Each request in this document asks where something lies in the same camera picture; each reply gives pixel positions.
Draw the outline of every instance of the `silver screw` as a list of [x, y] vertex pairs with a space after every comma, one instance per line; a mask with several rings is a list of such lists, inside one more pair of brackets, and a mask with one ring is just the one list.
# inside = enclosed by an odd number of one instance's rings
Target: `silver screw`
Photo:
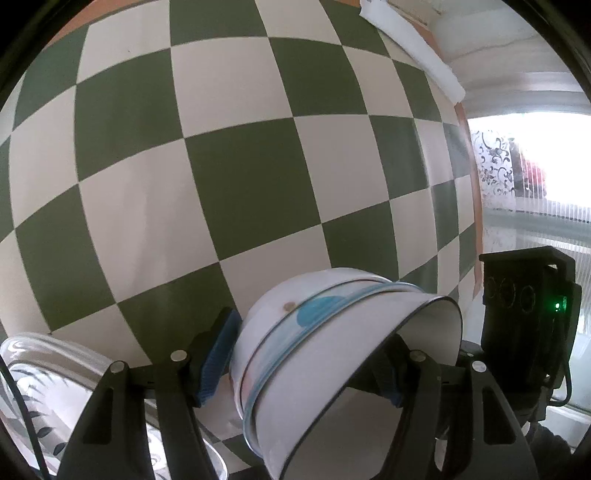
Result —
[[170, 359], [173, 362], [182, 362], [187, 358], [187, 352], [184, 350], [175, 350], [173, 353], [170, 354]]
[[112, 374], [118, 374], [119, 372], [122, 372], [125, 368], [125, 364], [121, 361], [121, 360], [117, 360], [116, 362], [113, 362], [111, 364], [111, 366], [109, 367], [109, 370], [111, 371]]
[[413, 362], [416, 362], [416, 363], [424, 362], [426, 358], [427, 357], [425, 356], [425, 354], [420, 350], [413, 350], [412, 352], [410, 352], [410, 359]]
[[483, 374], [484, 372], [486, 372], [486, 365], [483, 362], [481, 362], [480, 360], [476, 360], [475, 362], [473, 362], [472, 368], [474, 369], [475, 372], [478, 372], [480, 374]]

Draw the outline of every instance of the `white bowl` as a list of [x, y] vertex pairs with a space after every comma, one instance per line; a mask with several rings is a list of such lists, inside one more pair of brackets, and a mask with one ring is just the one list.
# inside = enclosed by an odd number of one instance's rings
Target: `white bowl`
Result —
[[379, 472], [400, 410], [345, 385], [394, 332], [409, 348], [454, 365], [461, 313], [448, 297], [374, 294], [340, 311], [277, 362], [254, 403], [249, 399], [252, 411], [245, 409], [247, 442], [272, 478], [358, 480]]
[[251, 307], [242, 323], [230, 364], [234, 402], [241, 418], [243, 377], [251, 358], [270, 331], [309, 298], [354, 281], [391, 283], [387, 278], [354, 268], [331, 268], [290, 278], [270, 289]]

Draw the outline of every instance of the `green and white checkered surface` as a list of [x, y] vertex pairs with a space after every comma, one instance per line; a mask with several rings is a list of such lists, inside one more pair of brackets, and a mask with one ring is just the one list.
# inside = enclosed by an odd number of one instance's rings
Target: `green and white checkered surface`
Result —
[[132, 366], [356, 267], [472, 299], [452, 104], [333, 0], [155, 0], [79, 28], [0, 113], [0, 319]]

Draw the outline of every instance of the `black cable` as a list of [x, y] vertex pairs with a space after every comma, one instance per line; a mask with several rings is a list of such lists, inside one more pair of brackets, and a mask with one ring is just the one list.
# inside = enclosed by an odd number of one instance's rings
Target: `black cable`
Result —
[[12, 375], [10, 374], [10, 370], [4, 363], [4, 359], [0, 355], [0, 372], [2, 372], [2, 376], [6, 383], [8, 384], [8, 388], [12, 392], [14, 396], [14, 400], [17, 402], [18, 409], [21, 412], [22, 419], [25, 422], [25, 427], [27, 429], [27, 433], [29, 435], [29, 440], [31, 441], [31, 446], [33, 447], [33, 453], [35, 454], [35, 459], [39, 465], [39, 471], [43, 480], [52, 480], [53, 476], [50, 475], [49, 470], [47, 469], [47, 464], [45, 463], [45, 458], [43, 456], [43, 452], [41, 451], [41, 445], [39, 445], [39, 439], [37, 438], [37, 432], [35, 432], [35, 427], [33, 426], [33, 421], [31, 420], [31, 414], [27, 408], [25, 401], [22, 398], [21, 392], [17, 387], [17, 383], [14, 381]]
[[570, 376], [569, 357], [566, 353], [566, 341], [564, 340], [561, 327], [558, 328], [558, 332], [560, 334], [560, 344], [562, 345], [562, 367], [564, 368], [564, 379], [566, 380], [566, 397], [564, 397], [562, 400], [550, 399], [548, 402], [549, 407], [564, 407], [570, 401], [570, 397], [573, 395], [573, 381]]

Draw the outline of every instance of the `bowl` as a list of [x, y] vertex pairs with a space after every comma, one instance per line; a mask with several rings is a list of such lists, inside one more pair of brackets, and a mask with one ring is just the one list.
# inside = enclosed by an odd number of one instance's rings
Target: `bowl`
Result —
[[[345, 386], [389, 336], [399, 333], [409, 348], [440, 363], [456, 362], [462, 317], [454, 300], [394, 283], [365, 284], [348, 300], [329, 305], [308, 335], [291, 338], [291, 349], [273, 342], [274, 354], [269, 348], [266, 366], [253, 381], [244, 404], [244, 435], [275, 480], [358, 480], [379, 472], [401, 410]], [[296, 311], [273, 336], [283, 337], [282, 329], [292, 333]]]
[[329, 268], [290, 278], [270, 289], [249, 310], [230, 363], [234, 403], [243, 417], [242, 382], [247, 366], [270, 331], [306, 300], [338, 285], [355, 281], [391, 283], [391, 280], [354, 268]]

